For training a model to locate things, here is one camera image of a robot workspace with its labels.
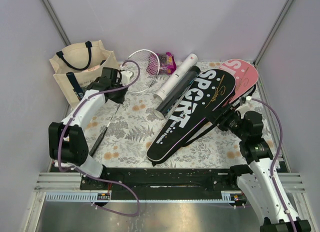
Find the black racket cover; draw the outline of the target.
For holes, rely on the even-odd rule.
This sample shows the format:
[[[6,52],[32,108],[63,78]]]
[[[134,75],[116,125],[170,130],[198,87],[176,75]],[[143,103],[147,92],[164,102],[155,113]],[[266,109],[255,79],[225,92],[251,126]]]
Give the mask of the black racket cover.
[[[200,73],[146,152],[152,166],[162,164],[199,131],[210,112],[232,105],[236,78],[222,69]]]

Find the black frame badminton racket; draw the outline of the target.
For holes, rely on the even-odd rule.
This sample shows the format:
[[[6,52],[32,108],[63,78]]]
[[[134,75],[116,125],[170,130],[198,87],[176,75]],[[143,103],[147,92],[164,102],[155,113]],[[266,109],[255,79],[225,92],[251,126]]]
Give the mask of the black frame badminton racket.
[[[120,70],[131,72],[128,84],[133,83],[132,93],[142,93],[149,89],[158,77],[160,60],[158,55],[149,49],[133,52],[120,66]]]

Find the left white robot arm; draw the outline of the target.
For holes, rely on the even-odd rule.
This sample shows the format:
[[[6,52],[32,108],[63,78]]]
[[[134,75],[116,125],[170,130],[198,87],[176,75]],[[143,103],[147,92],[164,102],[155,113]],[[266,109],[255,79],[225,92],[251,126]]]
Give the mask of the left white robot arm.
[[[91,184],[98,190],[107,187],[109,178],[103,174],[103,165],[89,155],[85,129],[96,112],[109,100],[122,104],[134,73],[104,67],[102,74],[91,82],[75,109],[61,122],[52,122],[48,128],[49,156],[57,161],[60,171],[77,169],[91,176]]]

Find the pink racket cover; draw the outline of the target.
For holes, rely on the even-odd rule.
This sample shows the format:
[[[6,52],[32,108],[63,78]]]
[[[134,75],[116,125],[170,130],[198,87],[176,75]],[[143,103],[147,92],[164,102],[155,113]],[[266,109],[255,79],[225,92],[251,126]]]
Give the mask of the pink racket cover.
[[[219,66],[219,69],[224,70],[235,77],[235,95],[230,101],[231,103],[249,91],[259,79],[256,68],[249,62],[241,59],[226,60]]]

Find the white shuttlecock tube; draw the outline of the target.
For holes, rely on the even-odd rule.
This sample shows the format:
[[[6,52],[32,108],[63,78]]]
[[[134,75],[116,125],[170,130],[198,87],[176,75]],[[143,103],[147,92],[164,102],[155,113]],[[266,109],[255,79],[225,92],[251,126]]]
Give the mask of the white shuttlecock tube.
[[[170,75],[165,83],[155,92],[153,95],[154,99],[157,102],[162,102],[167,97],[169,92],[171,92],[171,90],[175,87],[175,85],[187,73],[187,71],[197,63],[197,61],[197,55],[194,53],[189,54],[189,56],[182,62],[175,72]]]

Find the black shuttlecock tube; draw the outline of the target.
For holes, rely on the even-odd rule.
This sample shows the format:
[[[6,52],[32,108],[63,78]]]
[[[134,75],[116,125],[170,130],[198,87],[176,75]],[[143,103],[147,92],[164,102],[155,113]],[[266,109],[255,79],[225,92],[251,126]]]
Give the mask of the black shuttlecock tube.
[[[154,109],[154,114],[159,119],[164,119],[174,104],[183,95],[183,93],[190,87],[192,82],[198,77],[201,70],[198,66],[192,66],[181,78],[181,80],[173,87],[160,105]]]

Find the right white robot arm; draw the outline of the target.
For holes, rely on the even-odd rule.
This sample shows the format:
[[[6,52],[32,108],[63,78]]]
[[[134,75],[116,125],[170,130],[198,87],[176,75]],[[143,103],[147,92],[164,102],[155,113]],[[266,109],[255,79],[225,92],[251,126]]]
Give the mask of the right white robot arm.
[[[308,220],[301,219],[290,202],[278,176],[273,154],[263,138],[263,117],[249,110],[243,116],[232,105],[210,112],[207,119],[222,131],[230,131],[239,139],[246,164],[230,167],[228,186],[241,190],[260,222],[262,232],[309,232]]]

